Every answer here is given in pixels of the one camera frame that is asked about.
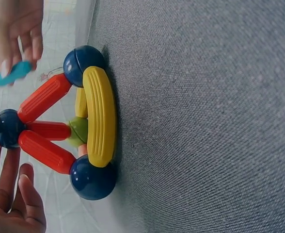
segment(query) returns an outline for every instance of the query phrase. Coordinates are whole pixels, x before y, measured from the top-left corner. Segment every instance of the navy blue ball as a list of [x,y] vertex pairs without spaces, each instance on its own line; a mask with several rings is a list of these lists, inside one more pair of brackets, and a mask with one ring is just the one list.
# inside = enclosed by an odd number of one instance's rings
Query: navy blue ball
[[108,196],[116,183],[112,164],[100,168],[90,164],[88,156],[77,159],[70,169],[70,181],[77,194],[87,200],[99,200]]
[[26,125],[18,118],[16,110],[0,112],[0,145],[8,149],[18,148],[18,137]]
[[105,59],[96,48],[84,45],[70,51],[64,59],[63,69],[66,78],[76,87],[83,87],[83,72],[88,67],[105,69]]

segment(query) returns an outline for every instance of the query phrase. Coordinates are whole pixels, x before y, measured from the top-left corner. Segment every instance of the person's hand holding toy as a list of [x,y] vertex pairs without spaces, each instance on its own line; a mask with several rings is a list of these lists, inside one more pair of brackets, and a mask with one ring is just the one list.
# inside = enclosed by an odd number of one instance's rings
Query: person's hand holding toy
[[42,20],[43,0],[0,0],[0,73],[3,78],[13,65],[22,61],[18,38],[23,60],[36,69],[43,52]]
[[8,150],[0,175],[0,233],[44,233],[46,218],[41,197],[33,186],[33,168],[23,164],[19,169],[19,159],[20,148]]

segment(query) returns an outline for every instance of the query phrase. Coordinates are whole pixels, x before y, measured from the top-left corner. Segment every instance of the textured fabric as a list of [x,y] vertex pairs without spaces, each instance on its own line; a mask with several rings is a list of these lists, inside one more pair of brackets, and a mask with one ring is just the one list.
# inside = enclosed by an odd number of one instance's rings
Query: textured fabric
[[92,18],[126,231],[285,233],[285,0],[97,0]]

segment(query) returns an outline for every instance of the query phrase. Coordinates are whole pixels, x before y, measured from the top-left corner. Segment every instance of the green ball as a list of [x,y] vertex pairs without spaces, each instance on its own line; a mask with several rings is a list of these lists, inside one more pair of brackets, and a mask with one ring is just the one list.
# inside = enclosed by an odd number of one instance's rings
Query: green ball
[[71,135],[67,139],[73,147],[79,147],[88,141],[88,119],[75,117],[68,122],[71,129]]

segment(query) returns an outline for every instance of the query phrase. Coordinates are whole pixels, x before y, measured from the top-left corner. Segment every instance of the yellow curved piece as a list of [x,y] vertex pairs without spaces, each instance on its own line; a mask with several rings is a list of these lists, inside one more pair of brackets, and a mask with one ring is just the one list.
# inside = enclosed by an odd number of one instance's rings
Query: yellow curved piece
[[77,88],[75,113],[77,117],[88,118],[88,107],[83,88]]
[[84,71],[83,87],[89,116],[89,161],[96,167],[105,167],[113,157],[116,142],[117,116],[112,87],[106,72],[99,67]]

